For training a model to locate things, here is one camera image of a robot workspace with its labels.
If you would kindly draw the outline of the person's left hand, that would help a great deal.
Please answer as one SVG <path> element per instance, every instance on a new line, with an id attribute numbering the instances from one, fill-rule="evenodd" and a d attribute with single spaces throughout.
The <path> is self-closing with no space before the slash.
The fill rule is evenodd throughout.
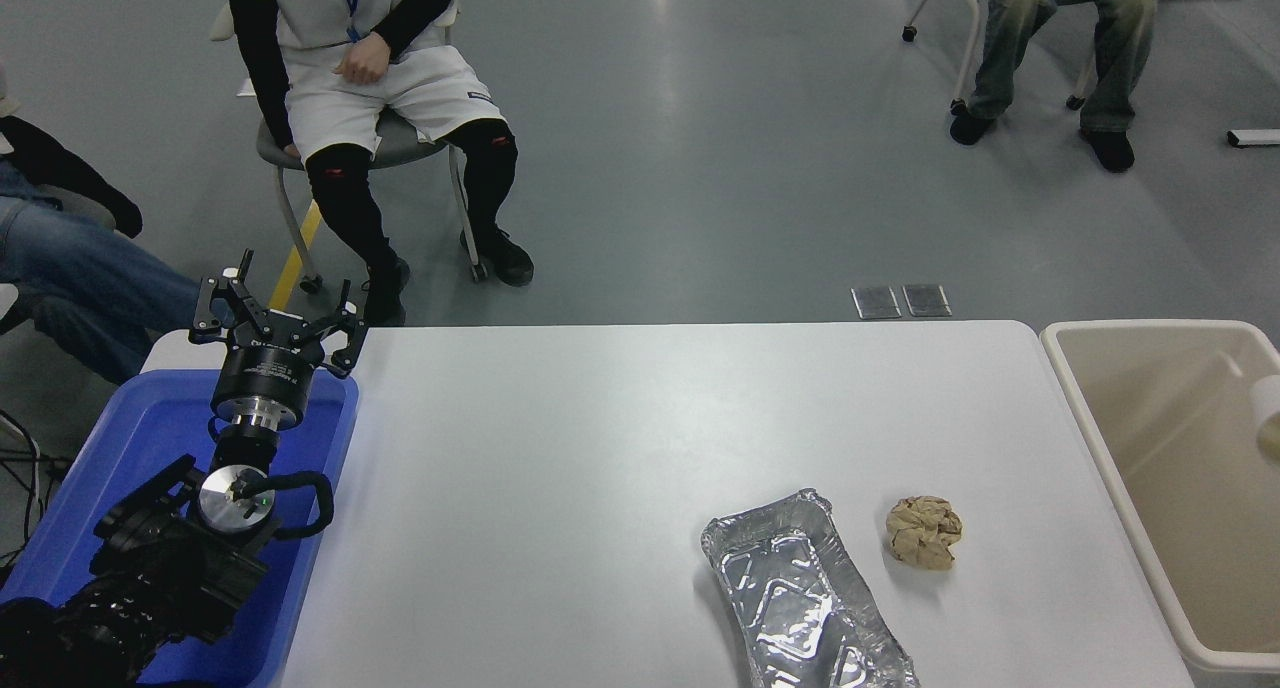
<path id="1" fill-rule="evenodd" d="M 348 45 L 333 69 L 335 75 L 352 84 L 375 84 L 390 65 L 390 46 L 378 32 Z"/>

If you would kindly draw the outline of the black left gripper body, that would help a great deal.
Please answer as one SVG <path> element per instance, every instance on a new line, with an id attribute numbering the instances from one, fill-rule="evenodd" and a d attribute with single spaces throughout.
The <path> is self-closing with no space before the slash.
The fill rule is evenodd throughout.
<path id="1" fill-rule="evenodd" d="M 238 402 L 264 398 L 291 416 L 305 416 L 316 366 L 280 347 L 232 347 L 212 393 L 212 410 L 234 416 Z"/>

